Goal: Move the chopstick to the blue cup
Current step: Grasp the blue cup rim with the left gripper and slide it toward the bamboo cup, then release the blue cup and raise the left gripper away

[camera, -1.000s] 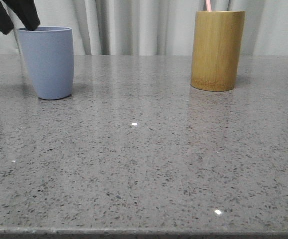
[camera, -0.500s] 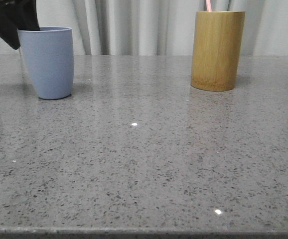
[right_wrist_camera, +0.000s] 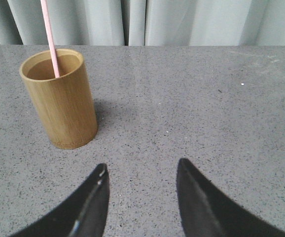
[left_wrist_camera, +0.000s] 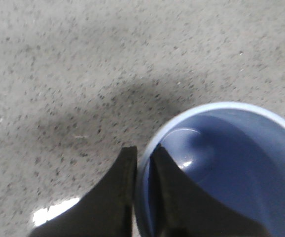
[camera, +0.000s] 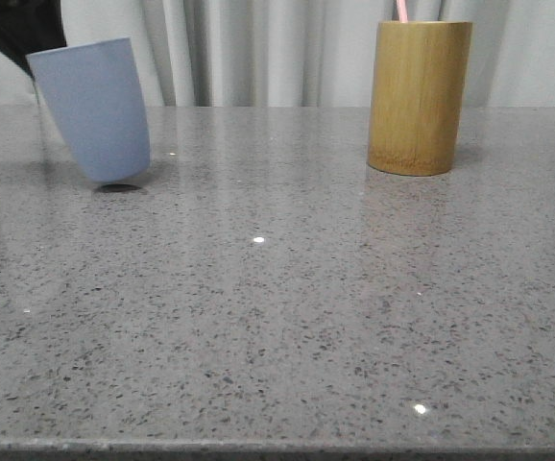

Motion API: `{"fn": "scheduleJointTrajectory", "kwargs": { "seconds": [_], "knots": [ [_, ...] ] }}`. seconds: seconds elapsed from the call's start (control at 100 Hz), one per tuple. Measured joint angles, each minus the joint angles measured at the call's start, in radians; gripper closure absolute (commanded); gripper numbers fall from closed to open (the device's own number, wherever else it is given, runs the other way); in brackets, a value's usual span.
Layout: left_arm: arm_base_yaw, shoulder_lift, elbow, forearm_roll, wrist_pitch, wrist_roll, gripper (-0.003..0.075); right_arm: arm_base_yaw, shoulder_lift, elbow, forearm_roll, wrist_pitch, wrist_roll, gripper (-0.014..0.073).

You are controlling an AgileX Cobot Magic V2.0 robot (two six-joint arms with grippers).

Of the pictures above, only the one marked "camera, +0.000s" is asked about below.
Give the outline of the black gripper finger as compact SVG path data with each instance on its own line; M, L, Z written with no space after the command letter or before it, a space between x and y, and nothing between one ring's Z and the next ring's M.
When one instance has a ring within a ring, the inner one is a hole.
M66 46L59 0L0 0L0 53L31 79L29 54Z

